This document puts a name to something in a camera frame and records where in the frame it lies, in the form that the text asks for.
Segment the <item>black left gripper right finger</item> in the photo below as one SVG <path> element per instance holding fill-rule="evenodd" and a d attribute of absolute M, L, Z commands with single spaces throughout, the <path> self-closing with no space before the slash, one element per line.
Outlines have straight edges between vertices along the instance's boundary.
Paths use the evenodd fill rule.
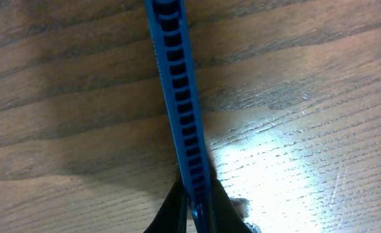
<path fill-rule="evenodd" d="M 216 179 L 212 180 L 212 205 L 218 233 L 252 233 Z"/>

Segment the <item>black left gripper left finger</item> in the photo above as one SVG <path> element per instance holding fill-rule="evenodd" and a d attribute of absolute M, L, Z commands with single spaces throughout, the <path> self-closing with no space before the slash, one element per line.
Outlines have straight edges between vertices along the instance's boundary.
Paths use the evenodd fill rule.
<path fill-rule="evenodd" d="M 187 207 L 184 185 L 177 181 L 144 233 L 186 233 Z"/>

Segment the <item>blue disposable razor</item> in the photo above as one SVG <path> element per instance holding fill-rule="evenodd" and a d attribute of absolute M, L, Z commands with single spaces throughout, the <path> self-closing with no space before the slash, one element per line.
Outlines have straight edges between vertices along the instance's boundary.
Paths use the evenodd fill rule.
<path fill-rule="evenodd" d="M 184 1 L 147 0 L 147 20 L 175 151 L 197 232 L 214 233 L 211 175 L 204 142 Z"/>

